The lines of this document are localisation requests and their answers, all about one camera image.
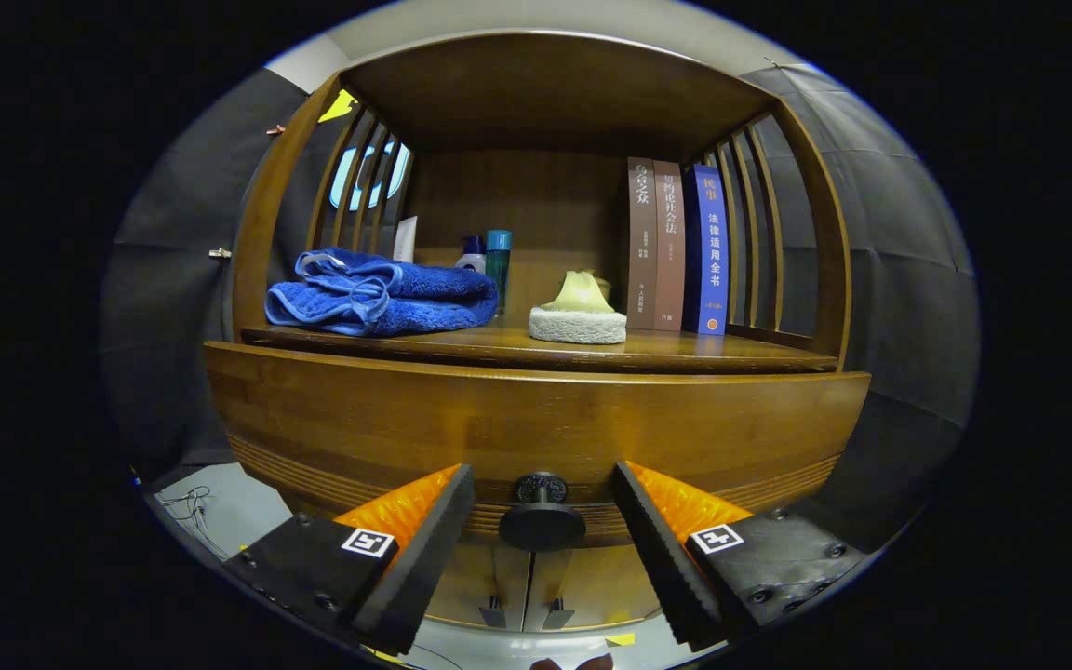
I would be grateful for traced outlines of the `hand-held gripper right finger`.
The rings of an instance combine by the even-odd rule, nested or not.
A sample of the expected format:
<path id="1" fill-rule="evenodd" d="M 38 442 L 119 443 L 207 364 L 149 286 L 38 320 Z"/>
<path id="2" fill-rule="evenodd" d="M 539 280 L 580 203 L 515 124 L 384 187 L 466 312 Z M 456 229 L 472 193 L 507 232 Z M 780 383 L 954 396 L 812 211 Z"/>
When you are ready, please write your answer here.
<path id="1" fill-rule="evenodd" d="M 750 513 L 617 462 L 612 493 L 678 643 L 739 643 L 808 610 L 867 560 L 793 506 Z"/>

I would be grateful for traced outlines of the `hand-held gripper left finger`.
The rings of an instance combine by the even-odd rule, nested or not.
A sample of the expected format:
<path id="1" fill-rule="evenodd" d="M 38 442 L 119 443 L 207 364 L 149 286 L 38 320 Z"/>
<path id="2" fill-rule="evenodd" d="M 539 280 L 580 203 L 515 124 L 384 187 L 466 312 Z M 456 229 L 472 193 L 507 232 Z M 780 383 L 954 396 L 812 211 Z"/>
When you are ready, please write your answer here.
<path id="1" fill-rule="evenodd" d="M 325 636 L 410 652 L 472 512 L 468 463 L 456 463 L 333 518 L 297 513 L 222 565 Z"/>

